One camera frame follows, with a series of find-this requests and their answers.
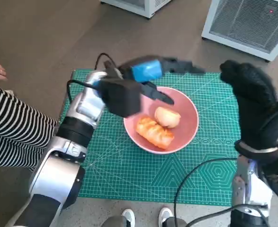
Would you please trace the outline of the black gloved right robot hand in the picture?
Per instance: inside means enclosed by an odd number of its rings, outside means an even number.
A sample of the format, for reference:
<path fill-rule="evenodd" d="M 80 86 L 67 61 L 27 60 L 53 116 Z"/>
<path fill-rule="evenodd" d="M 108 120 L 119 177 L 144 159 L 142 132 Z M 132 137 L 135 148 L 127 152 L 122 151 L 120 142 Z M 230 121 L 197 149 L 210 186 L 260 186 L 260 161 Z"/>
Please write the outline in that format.
<path fill-rule="evenodd" d="M 278 98 L 271 78 L 250 63 L 232 60 L 220 70 L 238 102 L 241 141 L 256 150 L 277 147 Z"/>

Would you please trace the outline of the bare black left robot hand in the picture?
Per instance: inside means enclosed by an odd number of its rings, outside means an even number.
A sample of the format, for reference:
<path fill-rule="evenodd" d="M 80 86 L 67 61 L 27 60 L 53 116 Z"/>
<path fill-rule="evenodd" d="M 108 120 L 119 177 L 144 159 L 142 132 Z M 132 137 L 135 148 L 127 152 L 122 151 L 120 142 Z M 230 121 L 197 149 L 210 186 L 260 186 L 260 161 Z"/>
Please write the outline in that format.
<path fill-rule="evenodd" d="M 158 99 L 169 105 L 174 105 L 174 100 L 169 95 L 157 90 L 157 86 L 151 82 L 152 80 L 160 79 L 166 73 L 205 73 L 204 69 L 195 66 L 191 61 L 158 55 L 146 55 L 129 60 L 118 66 L 117 69 L 124 79 L 131 79 L 142 84 L 142 95 L 152 100 Z"/>

